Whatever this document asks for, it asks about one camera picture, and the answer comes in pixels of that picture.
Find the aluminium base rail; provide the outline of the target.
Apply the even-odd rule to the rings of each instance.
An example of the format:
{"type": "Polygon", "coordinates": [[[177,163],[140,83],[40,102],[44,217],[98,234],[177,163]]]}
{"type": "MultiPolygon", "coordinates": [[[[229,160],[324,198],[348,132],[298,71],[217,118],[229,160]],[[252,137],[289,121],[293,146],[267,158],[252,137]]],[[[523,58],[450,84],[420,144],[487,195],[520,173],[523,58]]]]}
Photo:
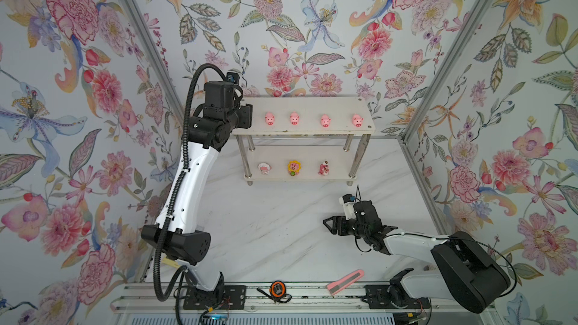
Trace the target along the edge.
{"type": "MultiPolygon", "coordinates": [[[[290,302],[281,304],[273,302],[259,290],[269,290],[268,282],[235,282],[235,286],[244,286],[244,307],[235,309],[233,305],[223,305],[218,313],[225,314],[265,314],[265,313],[361,313],[361,312],[410,312],[429,314],[431,310],[442,312],[459,312],[465,309],[454,300],[431,299],[422,300],[406,308],[386,305],[380,302],[378,308],[370,305],[365,287],[370,283],[356,282],[331,296],[325,282],[291,282],[287,281],[287,291],[291,295],[290,302]]],[[[155,296],[153,285],[140,283],[126,285],[121,288],[120,297],[113,300],[111,309],[114,314],[163,313],[174,314],[176,299],[173,296],[165,302],[160,302],[155,296]]]]}

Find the single pink piglet toy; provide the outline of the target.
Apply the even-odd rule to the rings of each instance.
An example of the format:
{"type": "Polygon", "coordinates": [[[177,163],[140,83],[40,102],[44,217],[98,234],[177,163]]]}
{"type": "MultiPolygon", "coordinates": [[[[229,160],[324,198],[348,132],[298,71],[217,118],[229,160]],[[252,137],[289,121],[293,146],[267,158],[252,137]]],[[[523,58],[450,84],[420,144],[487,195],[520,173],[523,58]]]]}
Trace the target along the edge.
{"type": "Polygon", "coordinates": [[[352,116],[352,124],[357,128],[361,128],[364,124],[364,118],[359,114],[354,114],[352,116]]]}

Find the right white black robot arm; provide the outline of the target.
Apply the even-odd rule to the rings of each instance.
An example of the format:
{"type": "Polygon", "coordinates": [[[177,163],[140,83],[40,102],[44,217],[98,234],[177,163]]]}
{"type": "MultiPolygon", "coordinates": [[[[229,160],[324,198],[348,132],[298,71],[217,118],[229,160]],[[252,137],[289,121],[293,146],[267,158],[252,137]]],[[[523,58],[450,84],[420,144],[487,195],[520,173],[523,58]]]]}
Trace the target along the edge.
{"type": "Polygon", "coordinates": [[[409,267],[394,275],[384,287],[368,287],[371,307],[408,308],[432,299],[448,299],[480,314],[496,299],[510,293],[507,273],[483,250],[482,243],[469,234],[409,233],[383,224],[370,200],[346,194],[340,198],[340,204],[344,214],[323,221],[332,235],[351,236],[377,253],[407,257],[431,266],[409,267]]]}

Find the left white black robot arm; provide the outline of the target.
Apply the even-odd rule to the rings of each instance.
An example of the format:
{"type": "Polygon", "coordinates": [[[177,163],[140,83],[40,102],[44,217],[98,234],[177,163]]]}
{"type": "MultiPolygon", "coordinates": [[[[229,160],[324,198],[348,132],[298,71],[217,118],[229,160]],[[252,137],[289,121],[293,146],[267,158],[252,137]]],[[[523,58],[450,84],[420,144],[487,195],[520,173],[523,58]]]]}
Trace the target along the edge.
{"type": "Polygon", "coordinates": [[[231,133],[248,129],[251,105],[242,104],[242,88],[231,81],[204,85],[205,102],[188,111],[183,124],[181,157],[166,204],[141,237],[154,247],[153,283],[159,301],[169,298],[177,280],[189,278],[198,291],[215,293],[224,281],[222,272],[203,262],[212,237],[197,229],[202,195],[213,165],[231,133]]]}

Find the black orange tape measure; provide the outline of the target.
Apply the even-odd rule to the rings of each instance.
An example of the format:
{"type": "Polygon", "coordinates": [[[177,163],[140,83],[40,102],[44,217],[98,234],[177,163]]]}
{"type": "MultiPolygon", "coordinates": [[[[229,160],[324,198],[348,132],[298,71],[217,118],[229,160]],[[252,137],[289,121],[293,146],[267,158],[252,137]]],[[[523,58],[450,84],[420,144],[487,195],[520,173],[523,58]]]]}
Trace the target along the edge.
{"type": "Polygon", "coordinates": [[[274,281],[269,286],[268,291],[261,288],[258,288],[257,291],[275,303],[286,304],[292,300],[292,296],[287,292],[286,284],[283,281],[274,281]]]}

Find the pink round pig toy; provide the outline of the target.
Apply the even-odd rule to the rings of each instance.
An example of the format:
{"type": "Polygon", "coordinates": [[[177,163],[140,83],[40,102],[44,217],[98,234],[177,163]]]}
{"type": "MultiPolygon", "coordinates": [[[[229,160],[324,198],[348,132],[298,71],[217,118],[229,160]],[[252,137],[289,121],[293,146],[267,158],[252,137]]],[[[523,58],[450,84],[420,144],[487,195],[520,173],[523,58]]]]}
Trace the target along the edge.
{"type": "Polygon", "coordinates": [[[269,165],[267,162],[259,163],[257,165],[257,168],[259,169],[262,175],[268,175],[272,169],[271,165],[269,165]]]}

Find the small red pink figurine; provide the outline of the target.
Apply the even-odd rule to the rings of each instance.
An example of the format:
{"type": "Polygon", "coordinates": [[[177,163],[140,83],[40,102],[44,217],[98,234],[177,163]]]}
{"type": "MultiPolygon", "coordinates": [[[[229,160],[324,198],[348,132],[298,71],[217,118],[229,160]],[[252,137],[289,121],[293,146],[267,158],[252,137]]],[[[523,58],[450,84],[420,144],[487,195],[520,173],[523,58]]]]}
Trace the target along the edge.
{"type": "Polygon", "coordinates": [[[328,161],[324,161],[319,167],[319,174],[321,176],[328,176],[330,173],[330,167],[328,161]]]}

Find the yellow-haired princess toy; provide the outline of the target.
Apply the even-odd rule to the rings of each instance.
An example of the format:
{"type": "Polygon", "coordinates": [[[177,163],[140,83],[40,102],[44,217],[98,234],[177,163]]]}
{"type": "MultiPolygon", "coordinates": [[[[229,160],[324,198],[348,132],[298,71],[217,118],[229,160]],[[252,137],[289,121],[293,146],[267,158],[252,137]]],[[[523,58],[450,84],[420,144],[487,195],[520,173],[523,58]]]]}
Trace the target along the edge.
{"type": "Polygon", "coordinates": [[[299,175],[301,169],[302,164],[297,160],[292,160],[287,164],[287,172],[291,177],[299,175]]]}

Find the pink striped flat tool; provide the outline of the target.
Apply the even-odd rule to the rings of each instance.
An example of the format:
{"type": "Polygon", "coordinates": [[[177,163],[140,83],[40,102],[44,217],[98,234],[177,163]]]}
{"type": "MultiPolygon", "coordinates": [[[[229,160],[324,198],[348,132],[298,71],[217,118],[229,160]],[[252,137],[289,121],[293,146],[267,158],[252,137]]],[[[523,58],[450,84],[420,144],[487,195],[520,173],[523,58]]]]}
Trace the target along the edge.
{"type": "Polygon", "coordinates": [[[358,269],[354,272],[344,276],[340,280],[331,282],[327,285],[327,290],[329,295],[335,296],[339,292],[345,290],[350,285],[354,284],[356,281],[359,281],[364,277],[364,270],[358,269]]]}

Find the white two-tier shelf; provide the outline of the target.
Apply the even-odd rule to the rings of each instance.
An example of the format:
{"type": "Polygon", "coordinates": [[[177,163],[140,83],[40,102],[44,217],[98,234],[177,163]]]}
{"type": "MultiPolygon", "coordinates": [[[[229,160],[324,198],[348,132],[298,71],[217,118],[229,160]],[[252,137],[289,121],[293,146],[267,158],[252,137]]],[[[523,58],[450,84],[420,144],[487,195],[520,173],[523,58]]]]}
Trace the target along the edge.
{"type": "Polygon", "coordinates": [[[366,102],[357,97],[295,97],[247,98],[253,106],[250,129],[236,129],[236,137],[248,184],[258,181],[323,181],[343,182],[349,186],[357,179],[361,161],[367,151],[376,125],[366,102]],[[275,115],[275,124],[267,126],[266,112],[275,115]],[[297,112],[300,123],[293,126],[290,114],[297,112]],[[321,125],[321,117],[331,118],[328,128],[321,125]],[[352,116],[359,114],[364,124],[357,128],[352,116]],[[302,164],[300,174],[291,177],[287,164],[297,160],[302,164]],[[328,161],[328,176],[319,174],[319,167],[328,161]],[[259,163],[272,169],[262,175],[259,163]]]}

